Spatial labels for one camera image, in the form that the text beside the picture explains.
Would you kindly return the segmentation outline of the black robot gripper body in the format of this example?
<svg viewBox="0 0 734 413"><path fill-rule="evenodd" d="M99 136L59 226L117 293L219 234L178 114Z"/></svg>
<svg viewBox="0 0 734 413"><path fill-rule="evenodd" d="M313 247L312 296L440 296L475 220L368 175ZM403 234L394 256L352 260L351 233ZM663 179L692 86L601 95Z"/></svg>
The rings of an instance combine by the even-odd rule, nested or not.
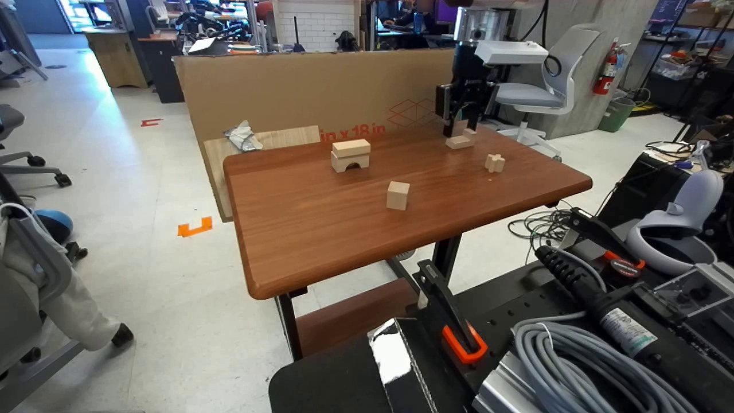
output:
<svg viewBox="0 0 734 413"><path fill-rule="evenodd" d="M436 87L436 113L442 119L481 118L492 93L490 70L473 47L459 47L452 60L452 80Z"/></svg>

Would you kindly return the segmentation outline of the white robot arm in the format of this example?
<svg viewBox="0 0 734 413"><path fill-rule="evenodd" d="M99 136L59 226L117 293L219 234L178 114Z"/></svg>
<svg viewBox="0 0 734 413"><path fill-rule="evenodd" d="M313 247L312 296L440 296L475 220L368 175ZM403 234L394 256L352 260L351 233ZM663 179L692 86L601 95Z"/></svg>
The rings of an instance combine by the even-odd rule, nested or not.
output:
<svg viewBox="0 0 734 413"><path fill-rule="evenodd" d="M514 13L521 0L444 0L456 9L454 56L446 86L436 89L436 114L449 138L459 122L476 129L498 95L490 66L542 64L549 50L527 40L504 40L499 16Z"/></svg>

